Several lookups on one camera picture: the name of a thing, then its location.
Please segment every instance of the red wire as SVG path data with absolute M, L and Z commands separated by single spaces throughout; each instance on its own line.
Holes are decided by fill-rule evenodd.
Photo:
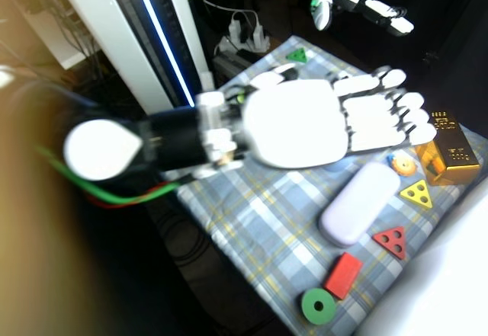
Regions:
M 141 196 L 141 199 L 143 197 L 145 197 L 146 195 L 151 194 L 153 191 L 158 190 L 161 187 L 166 186 L 167 184 L 169 184 L 169 182 L 168 181 L 164 181 L 161 184 L 159 184 L 159 185 L 157 185 L 155 187 L 152 187 L 152 188 L 148 189 L 148 191 Z M 121 209 L 121 208 L 127 208 L 128 206 L 140 204 L 140 201 L 139 200 L 133 201 L 132 203 L 127 203 L 127 204 L 109 204 L 109 203 L 105 203 L 104 201 L 99 200 L 98 198 L 96 198 L 93 195 L 88 194 L 86 192 L 85 192 L 85 195 L 86 195 L 86 197 L 88 198 L 88 200 L 92 204 L 94 204 L 96 206 L 99 206 L 100 208 L 104 208 L 104 209 Z

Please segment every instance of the robotic arm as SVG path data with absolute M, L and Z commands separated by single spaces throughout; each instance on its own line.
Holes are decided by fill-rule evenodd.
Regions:
M 329 27 L 334 7 L 359 12 L 395 36 L 407 35 L 413 30 L 413 24 L 404 17 L 404 8 L 391 7 L 378 0 L 312 0 L 310 10 L 318 30 Z
M 247 151 L 276 168 L 305 168 L 435 136 L 422 96 L 399 88 L 406 78 L 399 69 L 334 82 L 297 75 L 294 65 L 280 66 L 247 86 L 233 86 L 238 94 L 202 93 L 196 108 L 138 123 L 85 121 L 66 137 L 64 159 L 79 177 L 103 181 L 148 164 L 229 168 Z

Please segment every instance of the checkered fabric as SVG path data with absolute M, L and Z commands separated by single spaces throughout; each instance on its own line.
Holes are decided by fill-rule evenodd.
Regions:
M 301 47 L 308 58 L 298 66 L 301 78 L 361 73 L 292 37 L 228 85 L 246 84 L 259 73 L 286 63 L 285 56 Z M 468 130 L 465 133 L 480 162 L 485 162 L 488 140 Z M 413 149 L 404 152 L 420 167 Z M 344 252 L 321 236 L 318 218 L 362 165 L 369 161 L 386 164 L 389 153 L 347 157 L 332 165 L 299 171 L 276 170 L 247 158 L 242 168 L 179 188 L 178 197 L 293 333 L 351 334 L 466 189 L 429 187 L 432 210 L 398 195 L 392 197 L 368 232 L 346 250 L 360 259 L 363 267 L 347 297 L 337 302 L 335 318 L 324 326 L 312 325 L 302 316 L 300 297 L 305 290 L 323 285 L 334 260 Z M 422 178 L 420 168 L 413 177 L 402 178 L 402 189 Z M 396 226 L 403 226 L 406 233 L 404 261 L 371 239 L 374 233 Z

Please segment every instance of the led light strip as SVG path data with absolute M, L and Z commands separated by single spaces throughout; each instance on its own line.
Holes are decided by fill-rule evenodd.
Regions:
M 156 33 L 158 33 L 159 39 L 161 40 L 162 46 L 165 48 L 166 54 L 168 55 L 169 62 L 171 62 L 173 69 L 175 70 L 176 76 L 180 82 L 181 87 L 183 88 L 183 92 L 185 93 L 186 99 L 191 107 L 194 107 L 195 104 L 193 102 L 193 98 L 191 97 L 190 91 L 188 90 L 188 86 L 186 85 L 185 79 L 181 74 L 180 68 L 178 67 L 178 63 L 176 62 L 175 56 L 168 44 L 168 40 L 166 39 L 165 33 L 162 30 L 161 24 L 159 23 L 158 17 L 154 11 L 153 5 L 151 4 L 150 0 L 143 0 L 144 5 L 146 6 L 146 10 L 151 17 L 152 24 L 156 29 Z

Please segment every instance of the plaid tablecloth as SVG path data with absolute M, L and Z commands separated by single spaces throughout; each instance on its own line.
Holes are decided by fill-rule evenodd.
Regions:
M 246 84 L 272 66 L 286 63 L 285 56 L 301 47 L 308 57 L 307 63 L 298 66 L 301 78 L 360 73 L 305 40 L 292 37 L 228 85 Z M 465 133 L 480 162 L 485 162 L 488 140 L 468 130 Z M 404 152 L 420 168 L 413 149 Z M 386 164 L 389 153 L 348 157 L 332 165 L 299 171 L 275 170 L 247 158 L 240 169 L 179 188 L 178 197 L 292 332 L 351 334 L 466 189 L 429 187 L 434 203 L 431 210 L 398 195 L 392 197 L 368 233 L 346 250 L 359 258 L 363 267 L 348 296 L 337 302 L 335 318 L 327 325 L 314 326 L 302 316 L 300 297 L 305 290 L 323 285 L 331 264 L 345 251 L 321 236 L 318 218 L 365 162 Z M 413 177 L 402 178 L 402 189 L 421 178 L 425 177 L 420 168 Z M 404 261 L 371 239 L 375 232 L 395 226 L 403 226 L 406 232 Z

